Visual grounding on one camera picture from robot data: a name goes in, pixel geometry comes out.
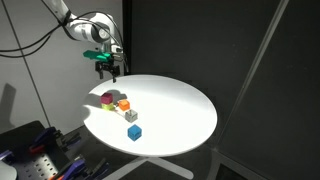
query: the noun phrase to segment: small cube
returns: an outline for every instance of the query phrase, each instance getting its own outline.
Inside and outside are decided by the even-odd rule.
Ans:
[[[125,118],[128,122],[133,122],[138,119],[138,113],[132,109],[126,112]]]
[[[111,93],[104,93],[100,98],[101,104],[110,104],[113,102],[113,97]]]
[[[102,109],[106,110],[106,111],[112,111],[114,110],[114,105],[113,103],[110,104],[101,104]]]
[[[142,135],[142,129],[137,125],[133,125],[128,129],[128,136],[133,141],[136,141],[137,139],[139,139],[141,135]]]
[[[128,100],[126,100],[126,99],[123,99],[123,100],[119,101],[119,108],[122,111],[129,110],[130,109],[130,102]]]

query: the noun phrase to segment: orange cube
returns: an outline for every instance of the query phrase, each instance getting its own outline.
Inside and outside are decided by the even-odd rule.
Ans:
[[[122,111],[126,111],[130,109],[130,102],[126,99],[119,101],[119,108]]]

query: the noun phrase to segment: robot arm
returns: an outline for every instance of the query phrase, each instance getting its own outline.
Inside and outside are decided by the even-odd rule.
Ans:
[[[114,24],[105,14],[96,13],[90,19],[79,18],[74,20],[77,16],[71,13],[63,0],[42,0],[42,2],[63,25],[66,34],[71,39],[101,44],[100,51],[103,53],[117,52],[117,49],[119,49],[119,46],[109,35],[114,36]]]

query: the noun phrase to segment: table leg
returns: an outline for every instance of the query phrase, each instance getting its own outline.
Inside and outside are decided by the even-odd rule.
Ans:
[[[153,164],[156,164],[164,169],[167,169],[173,173],[176,173],[184,178],[193,179],[193,173],[191,171],[189,171],[183,167],[180,167],[176,164],[173,164],[169,161],[166,161],[164,159],[157,158],[157,157],[150,157],[150,158],[148,158],[148,161]]]
[[[134,169],[136,169],[137,167],[139,167],[141,164],[143,164],[147,160],[148,160],[148,158],[146,158],[146,157],[138,157],[138,158],[134,159],[133,161],[131,161],[130,163],[128,163],[127,165],[125,165],[122,168],[118,169],[117,171],[113,172],[112,174],[110,174],[109,176],[104,178],[103,180],[120,179],[123,176],[127,175],[129,172],[131,172]]]

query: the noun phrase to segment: floor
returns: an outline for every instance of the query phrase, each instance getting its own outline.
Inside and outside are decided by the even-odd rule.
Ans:
[[[82,140],[75,144],[68,152],[67,156],[70,159],[83,155],[86,159],[86,164],[89,167],[94,167],[99,161],[105,157],[110,164],[110,173],[123,167],[137,156],[128,155],[99,142],[85,126],[82,126],[69,134],[66,137],[71,137],[79,132]],[[194,180],[206,180],[211,167],[211,150],[207,145],[202,145],[199,148],[173,157],[163,158],[181,167],[189,169],[194,174]],[[146,162],[137,169],[121,178],[121,180],[185,180],[185,178],[158,167],[152,163]]]

